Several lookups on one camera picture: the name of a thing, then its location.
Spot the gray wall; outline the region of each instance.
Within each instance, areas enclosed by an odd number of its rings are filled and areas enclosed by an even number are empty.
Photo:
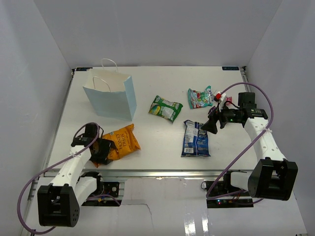
[[[32,0],[0,1],[0,55],[0,234],[16,236],[17,198],[51,148],[71,71]]]
[[[71,68],[246,65],[281,0],[35,0]]]
[[[315,236],[315,0],[285,0],[249,65],[275,109],[271,128],[287,159],[299,167],[294,193],[309,235]],[[257,92],[258,104],[269,110]]]

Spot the snack package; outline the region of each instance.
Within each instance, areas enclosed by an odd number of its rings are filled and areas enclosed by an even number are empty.
[[[208,134],[202,123],[186,120],[182,156],[210,156]]]
[[[102,138],[112,140],[115,143],[117,149],[111,149],[108,159],[119,160],[124,156],[133,153],[134,151],[141,150],[136,137],[132,133],[134,124],[128,125],[124,128],[103,135]]]
[[[212,106],[213,99],[211,86],[208,86],[204,92],[188,89],[188,103],[191,109]]]
[[[178,114],[181,112],[183,105],[178,102],[169,102],[160,96],[154,99],[149,113],[163,117],[171,122],[174,122]]]

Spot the blue snack bag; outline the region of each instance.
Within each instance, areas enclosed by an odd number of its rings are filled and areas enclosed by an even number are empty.
[[[202,123],[191,120],[186,125],[182,156],[210,156],[207,131],[202,130]]]

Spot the teal snack bag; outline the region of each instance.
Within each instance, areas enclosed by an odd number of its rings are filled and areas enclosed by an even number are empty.
[[[174,122],[181,112],[182,107],[181,103],[169,102],[157,95],[150,107],[149,113]]]

